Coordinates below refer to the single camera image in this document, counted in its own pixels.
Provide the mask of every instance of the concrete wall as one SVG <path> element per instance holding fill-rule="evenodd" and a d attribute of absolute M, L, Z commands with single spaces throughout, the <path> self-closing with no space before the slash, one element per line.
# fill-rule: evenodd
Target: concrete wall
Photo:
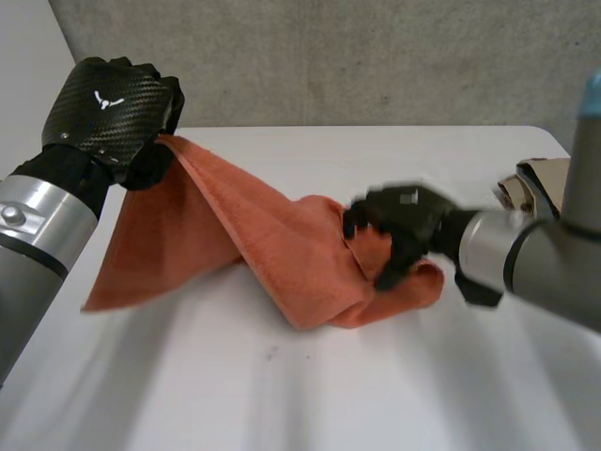
<path fill-rule="evenodd" d="M 182 125 L 543 127 L 569 147 L 594 0 L 51 0 L 76 60 L 181 79 Z"/>

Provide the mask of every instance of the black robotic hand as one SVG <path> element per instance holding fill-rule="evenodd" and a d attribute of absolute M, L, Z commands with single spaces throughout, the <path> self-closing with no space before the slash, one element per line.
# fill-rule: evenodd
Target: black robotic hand
<path fill-rule="evenodd" d="M 161 77 L 151 64 L 88 58 L 75 66 L 48 115 L 43 150 L 76 148 L 108 171 L 111 184 L 149 188 L 173 161 L 155 139 L 173 134 L 183 105 L 177 78 Z"/>
<path fill-rule="evenodd" d="M 452 201 L 422 185 L 391 186 L 356 199 L 344 213 L 343 229 L 347 239 L 368 226 L 391 235 L 391 258 L 376 281 L 377 289 L 387 290 L 435 250 L 440 223 L 452 210 L 456 210 Z"/>

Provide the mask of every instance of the towel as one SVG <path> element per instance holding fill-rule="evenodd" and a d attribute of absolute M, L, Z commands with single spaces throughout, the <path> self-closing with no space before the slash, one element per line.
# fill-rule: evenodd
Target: towel
<path fill-rule="evenodd" d="M 241 260 L 297 329 L 357 327 L 439 298 L 443 275 L 428 261 L 376 292 L 390 239 L 367 230 L 346 242 L 337 202 L 291 201 L 184 138 L 160 142 L 176 160 L 161 183 L 127 193 L 84 311 L 145 303 Z"/>

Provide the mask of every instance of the white table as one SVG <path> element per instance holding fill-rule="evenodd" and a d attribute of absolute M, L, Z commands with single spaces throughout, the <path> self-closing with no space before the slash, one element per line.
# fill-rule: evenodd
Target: white table
<path fill-rule="evenodd" d="M 423 179 L 465 205 L 564 151 L 530 127 L 183 129 L 292 198 Z M 0 392 L 0 449 L 601 449 L 601 342 L 509 296 L 356 330 L 294 332 L 245 267 L 146 306 L 81 315 L 116 221 L 92 242 Z"/>

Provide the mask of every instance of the robotic arm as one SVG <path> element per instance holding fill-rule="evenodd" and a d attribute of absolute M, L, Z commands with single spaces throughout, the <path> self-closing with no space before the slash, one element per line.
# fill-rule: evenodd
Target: robotic arm
<path fill-rule="evenodd" d="M 356 200 L 348 238 L 371 225 L 392 237 L 377 281 L 389 289 L 428 252 L 455 264 L 466 302 L 496 306 L 504 291 L 601 333 L 601 72 L 588 83 L 559 221 L 519 211 L 461 210 L 420 185 L 384 188 Z"/>
<path fill-rule="evenodd" d="M 0 386 L 91 237 L 108 189 L 158 183 L 173 160 L 176 78 L 127 58 L 77 64 L 42 133 L 42 152 L 0 183 Z"/>

